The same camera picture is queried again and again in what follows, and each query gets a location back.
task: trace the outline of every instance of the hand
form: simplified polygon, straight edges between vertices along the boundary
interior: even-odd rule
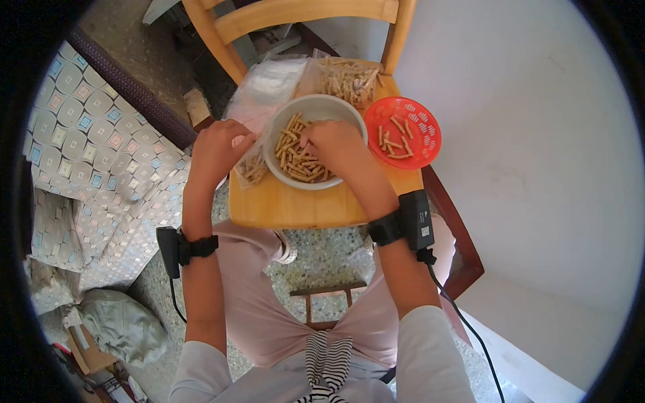
[[[244,136],[244,139],[233,147],[233,139],[237,136]],[[215,193],[217,185],[256,139],[255,133],[233,119],[214,122],[197,136],[186,185]]]
[[[310,154],[345,181],[368,221],[399,208],[390,180],[363,143],[356,127],[347,122],[314,122],[303,130],[300,145],[306,146]]]
[[[358,129],[344,121],[312,123],[303,130],[300,146],[306,146],[310,154],[345,181],[376,165]]]

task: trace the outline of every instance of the red plastic basket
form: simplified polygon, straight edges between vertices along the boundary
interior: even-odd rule
[[[412,139],[401,131],[390,120],[396,119],[403,127],[404,121],[408,120]],[[365,125],[367,126],[368,144],[372,152],[383,161],[397,168],[405,170],[416,170],[430,164],[439,154],[441,148],[441,131],[435,117],[425,107],[404,97],[387,97],[374,102],[365,113]],[[388,157],[387,150],[382,151],[379,146],[379,126],[382,132],[390,132],[390,140],[402,144],[401,136],[408,141],[412,157],[405,159],[392,159]],[[396,154],[405,153],[405,149],[394,149]]]

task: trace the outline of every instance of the black cable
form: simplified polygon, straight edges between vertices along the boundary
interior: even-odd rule
[[[177,299],[175,298],[175,286],[174,284],[172,284],[172,279],[170,279],[170,295],[172,295],[172,304],[175,306],[175,311],[177,311],[179,317],[181,317],[181,320],[183,320],[184,323],[187,323],[186,318],[184,318],[184,315],[182,315],[179,311],[179,307],[177,307]]]
[[[437,280],[435,276],[435,272],[432,270],[432,263],[429,262],[429,259],[432,259],[432,261],[435,260],[435,258],[432,256],[432,249],[427,250],[427,249],[421,249],[417,251],[417,260],[420,262],[423,262],[428,265],[428,271],[430,272],[430,275],[432,276],[432,280],[435,282],[437,287],[441,290],[441,294],[450,302],[453,308],[455,308],[455,312],[457,312],[457,315],[461,319],[461,321],[466,325],[468,329],[470,329],[471,332],[477,337],[477,340],[479,341],[479,344],[481,344],[482,348],[484,349],[484,354],[486,355],[486,360],[488,361],[488,365],[490,367],[490,371],[493,373],[493,380],[495,381],[495,386],[497,386],[497,391],[499,392],[499,398],[502,399],[502,403],[505,403],[506,401],[504,400],[504,393],[502,393],[502,387],[499,384],[499,379],[497,379],[497,374],[495,373],[495,368],[493,367],[493,361],[490,359],[490,355],[488,355],[488,350],[486,349],[486,345],[484,345],[484,341],[482,338],[477,334],[477,332],[473,329],[472,326],[470,326],[470,323],[461,315],[461,312],[459,311],[459,308],[457,307],[457,304],[455,301],[450,298],[448,293],[446,293],[446,290],[444,290],[443,286]]]

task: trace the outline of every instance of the wooden chair backrest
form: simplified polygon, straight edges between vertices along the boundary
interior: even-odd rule
[[[367,17],[390,23],[381,57],[383,74],[392,75],[410,30],[417,0],[262,0],[217,18],[212,8],[224,0],[183,0],[186,13],[208,49],[240,84],[246,66],[232,41],[267,26],[328,17]]]

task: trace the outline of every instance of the shoe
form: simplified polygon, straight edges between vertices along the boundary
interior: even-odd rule
[[[295,246],[293,246],[293,244],[291,244],[282,230],[273,230],[273,232],[275,232],[278,238],[280,238],[280,242],[282,242],[283,245],[283,253],[275,261],[281,264],[292,263],[295,258],[298,257],[298,250],[295,248]]]
[[[363,248],[367,251],[369,256],[374,254],[375,245],[376,242],[372,242],[372,237],[368,235],[367,239],[365,239],[365,243],[363,244]]]

